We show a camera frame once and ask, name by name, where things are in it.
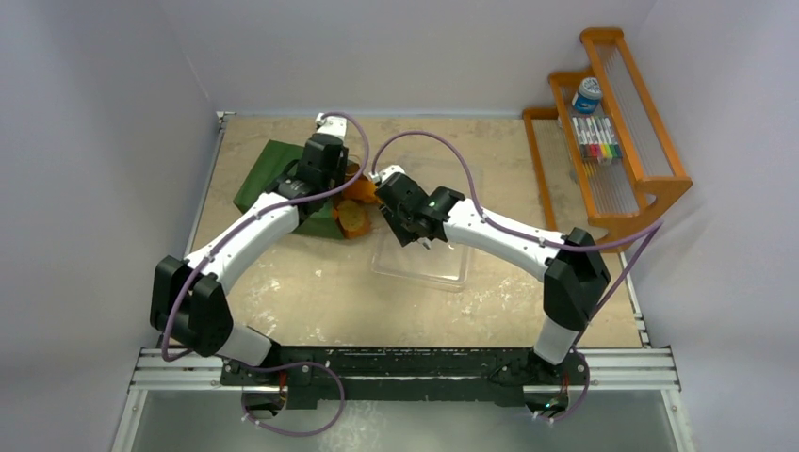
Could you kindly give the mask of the green paper bag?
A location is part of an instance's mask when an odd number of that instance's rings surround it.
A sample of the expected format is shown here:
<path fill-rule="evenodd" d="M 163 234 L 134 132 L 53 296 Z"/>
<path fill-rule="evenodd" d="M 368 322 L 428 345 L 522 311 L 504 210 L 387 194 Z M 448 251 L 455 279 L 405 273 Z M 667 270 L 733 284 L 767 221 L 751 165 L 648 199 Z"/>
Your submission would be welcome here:
<path fill-rule="evenodd" d="M 302 158 L 304 147 L 282 141 L 269 140 L 256 159 L 233 203 L 241 214 L 247 214 L 263 193 L 274 189 L 284 197 L 291 198 L 291 188 L 284 189 L 287 179 L 294 175 Z M 317 238 L 344 240 L 345 235 L 334 218 L 334 203 L 337 199 L 327 198 L 313 215 L 309 215 L 295 230 L 296 234 Z"/>

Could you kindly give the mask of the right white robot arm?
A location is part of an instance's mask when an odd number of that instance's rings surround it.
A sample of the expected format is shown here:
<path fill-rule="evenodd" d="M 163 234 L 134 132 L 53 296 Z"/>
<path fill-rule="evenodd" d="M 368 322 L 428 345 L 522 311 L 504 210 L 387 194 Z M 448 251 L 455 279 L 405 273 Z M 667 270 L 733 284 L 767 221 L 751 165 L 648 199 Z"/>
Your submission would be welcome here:
<path fill-rule="evenodd" d="M 536 229 L 509 218 L 493 226 L 474 200 L 439 186 L 427 193 L 399 166 L 373 176 L 380 212 L 402 246 L 451 242 L 484 251 L 523 269 L 543 285 L 545 321 L 529 358 L 531 375 L 550 383 L 566 368 L 565 357 L 585 332 L 611 275 L 594 250 L 593 237 Z"/>

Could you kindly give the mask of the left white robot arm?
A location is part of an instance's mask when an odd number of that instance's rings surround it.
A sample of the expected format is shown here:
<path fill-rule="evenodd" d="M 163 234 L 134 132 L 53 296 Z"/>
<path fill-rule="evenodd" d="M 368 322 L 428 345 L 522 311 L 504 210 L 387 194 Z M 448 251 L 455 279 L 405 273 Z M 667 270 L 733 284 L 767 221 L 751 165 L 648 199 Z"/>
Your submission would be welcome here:
<path fill-rule="evenodd" d="M 278 379 L 281 360 L 265 334 L 236 323 L 227 300 L 243 273 L 282 237 L 318 212 L 345 178 L 349 150 L 341 137 L 315 133 L 253 206 L 222 234 L 183 258 L 155 267 L 150 324 L 166 341 L 197 354 L 244 363 L 256 384 Z"/>

